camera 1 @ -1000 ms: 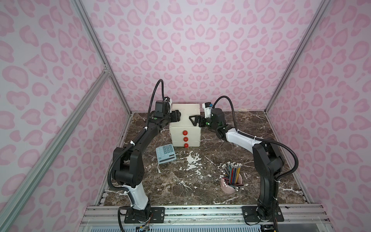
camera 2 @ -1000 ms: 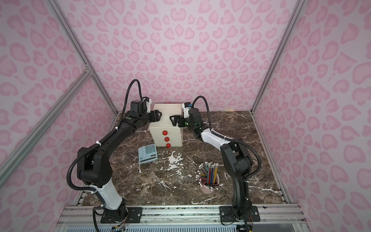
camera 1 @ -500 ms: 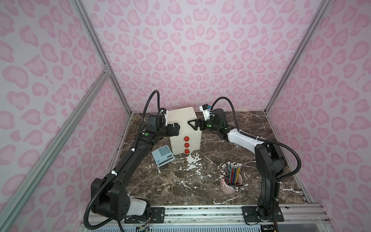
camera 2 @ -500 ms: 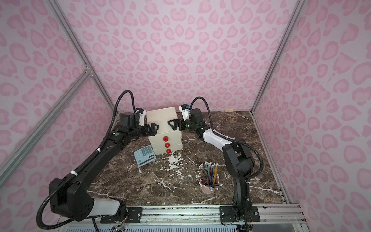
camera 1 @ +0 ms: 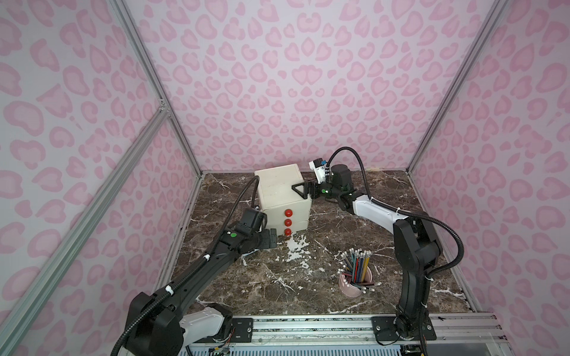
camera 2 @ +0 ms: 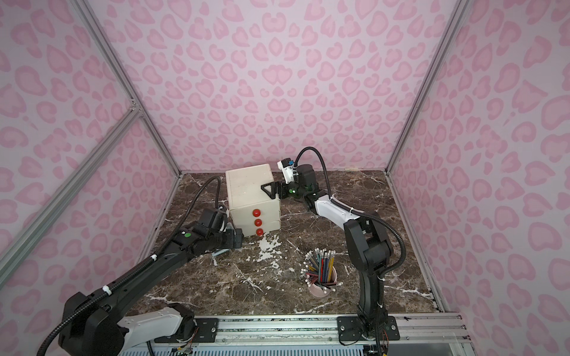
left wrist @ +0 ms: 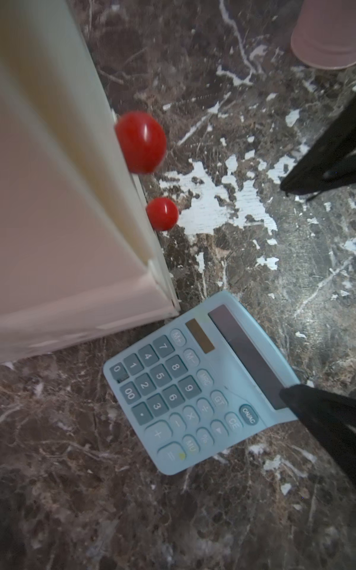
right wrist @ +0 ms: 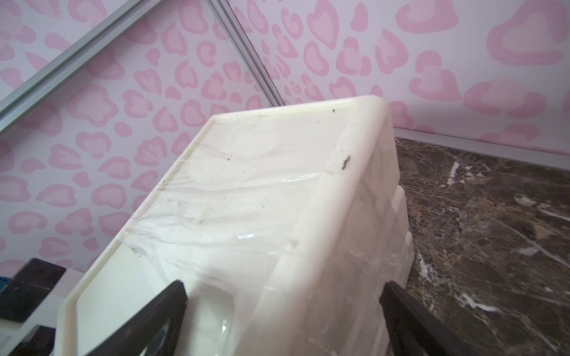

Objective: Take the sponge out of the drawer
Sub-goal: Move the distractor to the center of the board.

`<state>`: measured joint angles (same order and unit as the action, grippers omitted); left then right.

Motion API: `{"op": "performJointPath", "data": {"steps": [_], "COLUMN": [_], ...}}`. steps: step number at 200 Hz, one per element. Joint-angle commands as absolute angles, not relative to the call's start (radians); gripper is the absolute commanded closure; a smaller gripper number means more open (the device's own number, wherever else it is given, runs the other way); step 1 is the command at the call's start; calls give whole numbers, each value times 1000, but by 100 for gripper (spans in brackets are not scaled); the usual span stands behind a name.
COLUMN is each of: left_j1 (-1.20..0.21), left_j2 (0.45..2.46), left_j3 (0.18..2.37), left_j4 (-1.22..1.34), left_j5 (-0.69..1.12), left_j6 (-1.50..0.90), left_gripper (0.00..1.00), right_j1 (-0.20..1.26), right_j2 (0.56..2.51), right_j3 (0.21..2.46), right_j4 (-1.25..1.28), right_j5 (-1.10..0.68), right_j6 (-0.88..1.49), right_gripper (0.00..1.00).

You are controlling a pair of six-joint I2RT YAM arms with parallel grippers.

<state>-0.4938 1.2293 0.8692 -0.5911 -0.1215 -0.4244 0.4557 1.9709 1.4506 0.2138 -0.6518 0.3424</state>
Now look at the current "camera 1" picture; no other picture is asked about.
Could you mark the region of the cream plastic drawer cabinet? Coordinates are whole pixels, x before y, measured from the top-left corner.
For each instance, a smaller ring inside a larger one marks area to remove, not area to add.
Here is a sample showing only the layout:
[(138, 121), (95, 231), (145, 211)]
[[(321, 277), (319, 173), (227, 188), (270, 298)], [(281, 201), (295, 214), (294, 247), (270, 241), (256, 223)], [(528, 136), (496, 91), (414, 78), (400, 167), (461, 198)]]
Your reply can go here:
[[(277, 205), (280, 202), (292, 203), (301, 199), (291, 188), (294, 184), (304, 182), (297, 164), (259, 170), (255, 172), (255, 175), (260, 178), (258, 194), (262, 212), (264, 212), (264, 207)], [(273, 225), (268, 221), (267, 228), (275, 228), (278, 236), (289, 237), (306, 230), (308, 222), (309, 220), (292, 223), (291, 220), (285, 220), (283, 225)]]

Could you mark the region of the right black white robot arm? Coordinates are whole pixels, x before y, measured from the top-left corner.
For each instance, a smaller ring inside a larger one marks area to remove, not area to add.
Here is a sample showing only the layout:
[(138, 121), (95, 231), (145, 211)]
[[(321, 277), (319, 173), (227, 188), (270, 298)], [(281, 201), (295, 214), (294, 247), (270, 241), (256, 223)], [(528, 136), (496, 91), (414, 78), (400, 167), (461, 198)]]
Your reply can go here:
[[(310, 162), (315, 179), (292, 185), (303, 199), (325, 198), (337, 203), (341, 210), (365, 218), (393, 235), (396, 261), (402, 268), (402, 291), (396, 306), (396, 316), (390, 326), (376, 326), (376, 342), (389, 346), (398, 341), (418, 341), (423, 352), (427, 342), (436, 340), (430, 321), (428, 298), (433, 278), (459, 265), (465, 255), (460, 236), (445, 222), (424, 212), (409, 212), (374, 198), (369, 182), (363, 181), (359, 190), (352, 180), (351, 170), (344, 164), (319, 158)], [(451, 235), (457, 245), (452, 261), (439, 266), (443, 248), (435, 228), (439, 226)]]

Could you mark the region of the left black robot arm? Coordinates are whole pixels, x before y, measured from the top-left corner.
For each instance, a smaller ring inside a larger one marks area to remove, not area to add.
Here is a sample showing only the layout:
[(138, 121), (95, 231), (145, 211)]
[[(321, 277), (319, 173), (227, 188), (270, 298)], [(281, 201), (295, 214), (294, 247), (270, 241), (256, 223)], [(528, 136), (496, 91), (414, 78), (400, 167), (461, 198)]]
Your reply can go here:
[(267, 215), (254, 205), (245, 209), (237, 222), (226, 218), (202, 257), (153, 294), (141, 292), (133, 299), (126, 327), (111, 354), (125, 349), (133, 355), (179, 355), (203, 338), (227, 341), (230, 310), (212, 304), (190, 317), (186, 312), (219, 274), (242, 255), (274, 249), (276, 237), (276, 230), (267, 228)]

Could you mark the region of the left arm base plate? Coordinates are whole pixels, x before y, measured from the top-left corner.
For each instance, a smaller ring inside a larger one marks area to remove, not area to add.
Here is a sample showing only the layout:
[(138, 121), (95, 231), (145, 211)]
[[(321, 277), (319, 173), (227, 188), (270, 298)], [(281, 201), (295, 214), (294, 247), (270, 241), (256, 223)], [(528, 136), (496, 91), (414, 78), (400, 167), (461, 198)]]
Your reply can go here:
[(194, 342), (194, 344), (250, 343), (254, 320), (251, 317), (234, 317), (230, 324), (224, 324), (218, 334)]

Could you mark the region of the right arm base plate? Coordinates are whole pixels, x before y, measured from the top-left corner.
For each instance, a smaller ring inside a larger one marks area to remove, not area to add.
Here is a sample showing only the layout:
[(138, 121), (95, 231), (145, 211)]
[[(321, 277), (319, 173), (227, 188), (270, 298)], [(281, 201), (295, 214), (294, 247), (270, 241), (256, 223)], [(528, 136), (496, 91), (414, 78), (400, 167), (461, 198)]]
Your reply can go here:
[(379, 344), (394, 344), (399, 341), (420, 341), (423, 336), (426, 341), (437, 339), (435, 327), (428, 317), (421, 323), (408, 323), (395, 315), (376, 316), (371, 318), (373, 333)]

